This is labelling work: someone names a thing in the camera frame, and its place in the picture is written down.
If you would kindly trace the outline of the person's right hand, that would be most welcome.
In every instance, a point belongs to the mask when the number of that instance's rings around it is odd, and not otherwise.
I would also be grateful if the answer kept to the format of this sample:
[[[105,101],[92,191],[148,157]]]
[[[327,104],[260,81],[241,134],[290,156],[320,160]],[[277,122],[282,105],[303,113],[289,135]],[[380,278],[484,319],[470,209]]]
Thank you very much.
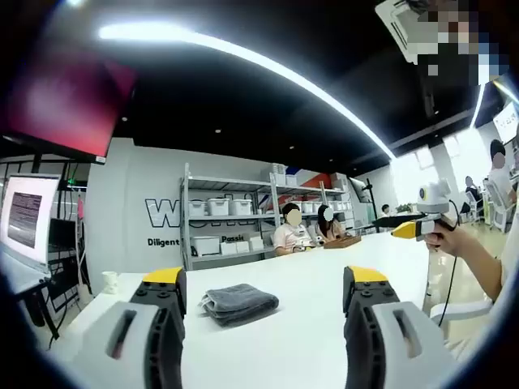
[[[460,255],[463,240],[464,233],[460,229],[450,231],[440,224],[435,224],[433,232],[424,236],[424,241],[429,250],[441,250],[452,256]]]

